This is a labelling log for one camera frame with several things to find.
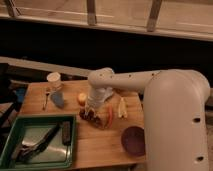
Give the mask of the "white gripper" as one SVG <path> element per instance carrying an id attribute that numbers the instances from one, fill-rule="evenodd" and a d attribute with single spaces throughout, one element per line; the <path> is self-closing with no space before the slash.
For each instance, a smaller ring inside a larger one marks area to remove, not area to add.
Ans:
<path id="1" fill-rule="evenodd" d="M 85 113 L 84 118 L 86 120 L 91 120 L 92 118 L 92 108 L 97 109 L 96 115 L 100 118 L 102 122 L 105 122 L 105 113 L 104 111 L 99 108 L 101 107 L 107 98 L 113 95 L 113 89 L 108 88 L 90 88 L 88 97 L 87 97 L 87 105 L 85 105 Z"/>

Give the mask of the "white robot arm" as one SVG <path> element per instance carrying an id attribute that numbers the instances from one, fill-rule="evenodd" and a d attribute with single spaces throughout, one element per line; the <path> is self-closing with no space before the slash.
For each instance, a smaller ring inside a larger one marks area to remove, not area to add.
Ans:
<path id="1" fill-rule="evenodd" d="M 169 69 L 88 75 L 87 105 L 99 108 L 111 88 L 143 95 L 147 171 L 209 171 L 205 103 L 207 78 L 195 70 Z"/>

